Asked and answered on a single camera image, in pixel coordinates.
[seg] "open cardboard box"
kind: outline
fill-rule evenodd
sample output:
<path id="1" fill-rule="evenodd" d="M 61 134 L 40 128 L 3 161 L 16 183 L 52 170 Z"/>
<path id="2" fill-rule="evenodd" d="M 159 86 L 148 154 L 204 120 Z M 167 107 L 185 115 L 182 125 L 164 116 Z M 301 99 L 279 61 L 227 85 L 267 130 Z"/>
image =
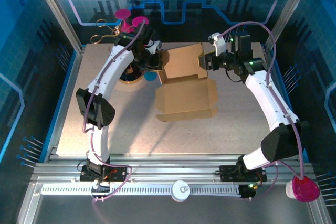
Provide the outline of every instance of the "open cardboard box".
<path id="1" fill-rule="evenodd" d="M 199 66 L 204 55 L 202 43 L 164 50 L 163 68 L 158 72 L 163 84 L 156 90 L 156 115 L 161 122 L 210 118 L 218 112 L 217 86 Z"/>

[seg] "metal pole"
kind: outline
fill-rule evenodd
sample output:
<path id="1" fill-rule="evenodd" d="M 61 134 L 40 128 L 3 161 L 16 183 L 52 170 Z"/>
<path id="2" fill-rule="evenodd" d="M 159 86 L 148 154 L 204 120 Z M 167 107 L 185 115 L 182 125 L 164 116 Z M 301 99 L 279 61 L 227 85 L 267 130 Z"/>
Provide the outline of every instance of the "metal pole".
<path id="1" fill-rule="evenodd" d="M 277 41 L 280 37 L 280 34 L 284 30 L 288 20 L 292 16 L 294 10 L 298 6 L 300 0 L 288 0 L 285 7 L 283 8 L 274 28 L 272 30 L 272 34 L 274 35 L 275 40 Z M 273 48 L 273 43 L 271 37 L 268 37 L 266 43 L 266 51 L 271 51 Z"/>
<path id="2" fill-rule="evenodd" d="M 58 0 L 46 0 L 46 2 L 49 5 L 54 16 L 56 17 L 57 21 L 59 22 L 65 35 L 69 39 L 72 47 L 77 54 L 80 54 L 82 50 L 80 40 L 78 39 L 75 30 L 73 29 L 68 17 L 66 16 Z"/>

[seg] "white cap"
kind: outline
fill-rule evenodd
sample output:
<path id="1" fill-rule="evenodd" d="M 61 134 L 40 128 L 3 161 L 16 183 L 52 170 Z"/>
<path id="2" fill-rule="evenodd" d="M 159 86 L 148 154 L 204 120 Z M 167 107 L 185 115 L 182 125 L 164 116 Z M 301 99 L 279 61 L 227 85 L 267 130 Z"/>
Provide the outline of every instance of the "white cap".
<path id="1" fill-rule="evenodd" d="M 172 197 L 177 202 L 185 201 L 190 194 L 190 188 L 187 182 L 176 181 L 172 186 Z"/>

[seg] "scissors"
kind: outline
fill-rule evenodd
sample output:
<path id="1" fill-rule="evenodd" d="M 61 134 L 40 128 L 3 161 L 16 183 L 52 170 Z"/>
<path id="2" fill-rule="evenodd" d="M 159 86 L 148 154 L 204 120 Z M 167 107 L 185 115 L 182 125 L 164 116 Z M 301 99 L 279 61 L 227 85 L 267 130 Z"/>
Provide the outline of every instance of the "scissors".
<path id="1" fill-rule="evenodd" d="M 107 22 L 106 22 L 106 19 L 101 18 L 101 19 L 97 20 L 95 24 L 96 24 L 96 26 L 98 26 L 98 27 L 104 27 L 104 26 L 108 27 L 108 28 L 111 30 L 111 34 L 110 34 L 110 35 L 107 34 L 107 35 L 103 35 L 103 36 L 101 36 L 101 35 L 99 35 L 99 34 L 93 35 L 93 36 L 90 38 L 90 42 L 91 42 L 92 44 L 98 44 L 98 43 L 100 43 L 104 38 L 108 38 L 108 37 L 116 37 L 116 36 L 120 33 L 121 23 L 118 24 L 118 25 L 116 25 L 116 26 L 114 27 L 114 29 L 111 28 L 110 26 L 108 26 L 106 23 L 107 23 Z"/>

